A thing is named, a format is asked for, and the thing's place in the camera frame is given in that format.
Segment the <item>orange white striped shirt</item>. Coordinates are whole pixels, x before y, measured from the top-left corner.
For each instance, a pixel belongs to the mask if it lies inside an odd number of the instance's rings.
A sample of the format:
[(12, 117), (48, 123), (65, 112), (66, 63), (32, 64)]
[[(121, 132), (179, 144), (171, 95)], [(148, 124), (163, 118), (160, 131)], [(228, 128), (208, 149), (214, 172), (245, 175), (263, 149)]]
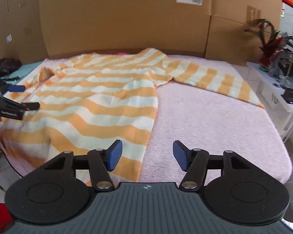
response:
[(40, 103), (21, 121), (4, 118), (0, 146), (26, 175), (57, 153), (78, 155), (116, 139), (123, 153), (114, 174), (136, 182), (158, 110), (157, 88), (169, 81), (255, 106), (261, 102), (243, 80), (153, 48), (133, 55), (83, 54), (55, 68), (41, 67), (12, 100)]

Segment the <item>dark brown garment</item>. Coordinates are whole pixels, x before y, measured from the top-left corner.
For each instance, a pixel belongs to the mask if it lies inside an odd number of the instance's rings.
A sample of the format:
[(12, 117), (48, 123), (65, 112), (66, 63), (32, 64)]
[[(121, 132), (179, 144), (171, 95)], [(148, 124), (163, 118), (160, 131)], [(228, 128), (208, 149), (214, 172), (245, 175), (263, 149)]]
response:
[(16, 59), (0, 59), (0, 78), (17, 71), (21, 67), (21, 62)]

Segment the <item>pink fleece towel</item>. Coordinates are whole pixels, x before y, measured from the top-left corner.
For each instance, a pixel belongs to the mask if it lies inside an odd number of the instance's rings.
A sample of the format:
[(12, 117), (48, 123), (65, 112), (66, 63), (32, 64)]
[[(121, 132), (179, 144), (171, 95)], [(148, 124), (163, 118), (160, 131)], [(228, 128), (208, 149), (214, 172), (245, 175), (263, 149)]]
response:
[[(261, 106), (174, 80), (157, 88), (158, 110), (136, 182), (180, 182), (174, 141), (220, 155), (232, 150), (285, 183), (292, 172), (289, 154), (268, 113)], [(114, 183), (127, 182), (110, 173)]]

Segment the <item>left cardboard box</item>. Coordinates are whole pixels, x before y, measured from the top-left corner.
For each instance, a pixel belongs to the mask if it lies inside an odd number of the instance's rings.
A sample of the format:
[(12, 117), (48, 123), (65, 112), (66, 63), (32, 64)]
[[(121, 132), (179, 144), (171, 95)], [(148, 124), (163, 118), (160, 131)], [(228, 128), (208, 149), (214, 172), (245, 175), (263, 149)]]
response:
[(0, 59), (13, 58), (23, 65), (48, 58), (39, 0), (0, 0)]

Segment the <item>large cardboard box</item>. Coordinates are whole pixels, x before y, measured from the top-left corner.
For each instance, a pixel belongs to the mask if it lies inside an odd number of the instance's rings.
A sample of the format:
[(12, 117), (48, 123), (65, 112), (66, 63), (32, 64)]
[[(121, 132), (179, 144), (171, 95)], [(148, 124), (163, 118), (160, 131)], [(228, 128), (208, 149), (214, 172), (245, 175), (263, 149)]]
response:
[(39, 0), (50, 58), (84, 53), (137, 53), (202, 57), (212, 0)]

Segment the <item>white side table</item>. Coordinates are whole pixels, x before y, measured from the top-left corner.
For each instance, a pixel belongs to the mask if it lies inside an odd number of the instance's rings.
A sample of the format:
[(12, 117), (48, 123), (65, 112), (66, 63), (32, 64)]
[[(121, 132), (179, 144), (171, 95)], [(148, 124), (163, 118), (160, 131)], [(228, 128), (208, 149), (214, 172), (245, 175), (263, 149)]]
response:
[(250, 72), (259, 78), (256, 94), (265, 106), (282, 140), (287, 141), (293, 133), (293, 104), (282, 97), (284, 89), (279, 80), (260, 70), (257, 63), (247, 62)]

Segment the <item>small black box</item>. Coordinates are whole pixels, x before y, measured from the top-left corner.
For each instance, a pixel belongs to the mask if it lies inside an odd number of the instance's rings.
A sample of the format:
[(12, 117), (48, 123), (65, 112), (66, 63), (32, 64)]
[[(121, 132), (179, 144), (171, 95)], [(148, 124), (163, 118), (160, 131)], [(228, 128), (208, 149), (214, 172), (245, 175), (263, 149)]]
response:
[(288, 104), (293, 104), (293, 89), (286, 87), (283, 93), (283, 98)]

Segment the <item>red black feather decoration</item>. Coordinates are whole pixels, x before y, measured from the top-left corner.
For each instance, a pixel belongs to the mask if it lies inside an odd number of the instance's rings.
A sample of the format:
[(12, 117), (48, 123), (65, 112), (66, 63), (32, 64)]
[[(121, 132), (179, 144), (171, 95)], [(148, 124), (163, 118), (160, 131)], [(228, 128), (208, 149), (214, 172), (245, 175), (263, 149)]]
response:
[[(265, 39), (265, 29), (267, 27), (271, 31), (268, 41)], [(275, 30), (274, 25), (268, 19), (255, 19), (250, 23), (249, 28), (244, 29), (244, 31), (259, 37), (261, 41), (261, 47), (259, 48), (263, 52), (259, 62), (266, 68), (269, 68), (277, 52), (283, 50), (287, 45), (293, 48), (293, 44), (291, 43), (293, 36), (278, 36), (279, 31)]]

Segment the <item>right cardboard box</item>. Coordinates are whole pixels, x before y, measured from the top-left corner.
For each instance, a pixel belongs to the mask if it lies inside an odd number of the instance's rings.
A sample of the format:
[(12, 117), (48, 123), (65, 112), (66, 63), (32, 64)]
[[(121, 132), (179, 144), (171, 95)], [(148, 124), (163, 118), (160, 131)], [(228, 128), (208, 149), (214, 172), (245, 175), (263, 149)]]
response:
[(256, 19), (280, 27), (281, 0), (212, 0), (205, 58), (244, 66), (262, 55), (259, 37), (246, 32)]

